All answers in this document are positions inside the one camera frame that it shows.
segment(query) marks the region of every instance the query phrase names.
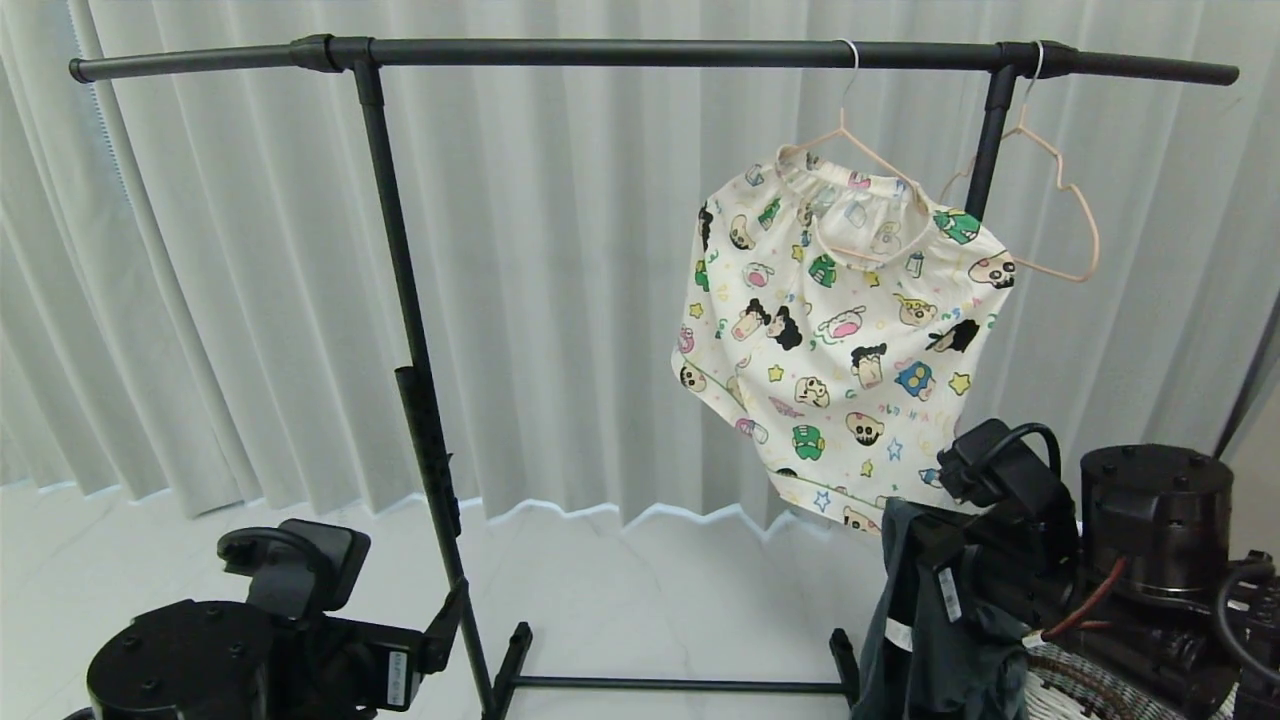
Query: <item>cylindrical motor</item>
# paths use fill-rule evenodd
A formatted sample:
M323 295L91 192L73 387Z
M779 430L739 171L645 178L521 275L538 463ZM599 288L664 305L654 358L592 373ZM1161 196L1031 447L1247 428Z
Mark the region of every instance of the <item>cylindrical motor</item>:
M100 720L266 720L271 616L184 600L111 638L88 667Z
M1228 562L1231 470L1193 450L1126 445L1080 459L1084 566L1128 569L1115 592L1164 606L1208 605Z

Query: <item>beige wall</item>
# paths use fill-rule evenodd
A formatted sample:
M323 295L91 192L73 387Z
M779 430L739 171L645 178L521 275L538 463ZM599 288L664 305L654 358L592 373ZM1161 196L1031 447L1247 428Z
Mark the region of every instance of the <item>beige wall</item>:
M1235 470L1231 557L1249 550L1280 556L1280 363L1222 460Z

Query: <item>pink hanger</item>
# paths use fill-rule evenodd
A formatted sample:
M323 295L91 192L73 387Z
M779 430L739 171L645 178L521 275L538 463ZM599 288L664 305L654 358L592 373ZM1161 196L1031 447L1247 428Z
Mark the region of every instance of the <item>pink hanger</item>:
M913 188L914 187L919 187L919 184L915 181L913 181L911 178L909 178L905 174L902 174L902 170L899 170L897 168L895 168L893 165L891 165L888 163L888 160L881 158L879 155L876 154L874 150L872 150L870 147L868 147L867 145L864 145L863 141L860 141L856 137L854 137L854 133L849 132L849 127L845 126L845 100L849 97L849 88L854 87L854 81L858 78L858 67L860 64L860 59L858 56L858 46L856 45L854 45L849 40L845 40L844 37L841 37L840 41L844 42L845 45L847 45L849 49L852 50L852 53L854 53L854 74L852 74L852 77L849 78L849 85L845 86L845 92L840 96L840 127L836 128L836 129L833 129L833 131L831 131L831 132L828 132L827 135L824 135L824 136L822 136L822 137L819 137L817 140L810 140L809 142L805 142L804 145L795 145L795 146L792 146L787 151L786 156L792 156L796 152L801 152L804 150L809 150L812 147L822 145L823 142L827 142L828 140L831 140L833 137L844 137L845 140L852 142L854 147L861 150L868 158L870 158L872 160L876 160L877 163L879 163L884 169L887 169L888 172L891 172L895 176L897 176L906 184L911 186ZM919 201L919 197L920 197L919 192L915 192L914 195L916 197L916 201ZM922 209L922 211L925 215L928 215L928 210ZM855 252L852 250L845 250L842 247L831 247L831 250L833 250L836 252L841 252L844 255L851 255L851 256L859 258L861 260L870 260L872 263L881 263L882 261L881 258L874 258L874 256L870 256L870 255L863 255L861 252Z
M1025 265L1033 270L1039 270L1042 273L1053 275L1056 278L1062 278L1064 281L1083 283L1084 281L1093 277L1093 273L1097 272L1098 269L1098 256L1101 255L1102 241L1098 237L1098 223L1097 220L1093 219L1093 210L1089 209L1089 201L1084 199L1084 193L1080 192L1080 188L1076 187L1074 182L1071 184L1062 184L1062 152L1057 147L1050 145L1047 140L1030 131L1025 124L1027 99L1030 96L1032 87L1036 86L1036 81L1039 79L1041 68L1044 64L1044 45L1037 40L1036 46L1039 49L1039 59L1036 63L1036 77L1032 78L1032 82L1027 86L1027 91L1023 94L1023 106L1018 111L1018 124L1014 126L1014 129L1006 132L1001 137L1001 140L1007 140L1010 136L1014 135L1021 135L1028 140L1030 140L1032 142L1034 142L1036 145L1041 146L1041 149L1043 149L1046 152L1053 156L1053 160L1057 161L1057 177L1055 179L1057 190L1070 191L1071 195L1075 196L1075 201L1080 205L1080 210L1084 213L1084 219L1089 223L1089 234L1093 237L1093 259L1089 261L1089 269L1085 270L1083 275L1073 275L1070 273L1064 273L1061 270L1055 270L1052 268L1037 265L1030 260L1019 260L1018 258L1014 258L1014 263L1019 265ZM951 190L951 183L954 183L957 178L969 177L973 173L973 164L977 156L974 156L973 160L969 160L968 169L951 176L951 179L947 181L947 184L942 186L942 197L947 196L947 191Z

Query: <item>hanger hook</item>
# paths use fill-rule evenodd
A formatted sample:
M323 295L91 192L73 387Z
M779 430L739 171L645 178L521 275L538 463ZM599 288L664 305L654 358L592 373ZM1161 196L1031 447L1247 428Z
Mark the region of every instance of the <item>hanger hook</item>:
M1036 58L1036 74L1032 76L1032 81L1027 83L1027 90L1023 91L1023 109L1027 108L1027 100L1032 96L1032 88L1036 87L1036 81L1039 79L1041 70L1044 69L1044 44L1037 40L1036 49L1039 50L1039 56Z
M852 77L849 78L849 85L845 86L845 92L840 95L840 108L841 110L844 110L845 100L849 97L849 88L852 87L854 81L858 79L858 67L861 65L861 58L858 56L858 46L854 45L852 41L846 40L844 37L841 37L840 41L847 45L849 49L854 53L854 74Z

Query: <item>horizontal black bar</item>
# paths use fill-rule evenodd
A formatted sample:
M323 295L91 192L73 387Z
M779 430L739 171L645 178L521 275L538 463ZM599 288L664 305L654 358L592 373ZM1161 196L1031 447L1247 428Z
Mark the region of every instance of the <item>horizontal black bar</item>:
M842 683L780 683L754 680L663 680L657 678L553 678L516 675L517 688L602 691L707 691L731 693L845 694Z
M330 38L320 47L335 68L367 56L383 65L594 65L699 68L849 68L852 54L841 41L740 40L372 40ZM947 42L856 42L859 65L886 69L986 70L1014 65L1034 74L1039 49L1033 42L993 45ZM1207 85L1231 85L1231 65L1082 53L1044 41L1041 77L1094 74ZM314 59L293 45L163 53L101 60L76 59L81 82L206 70L275 68Z

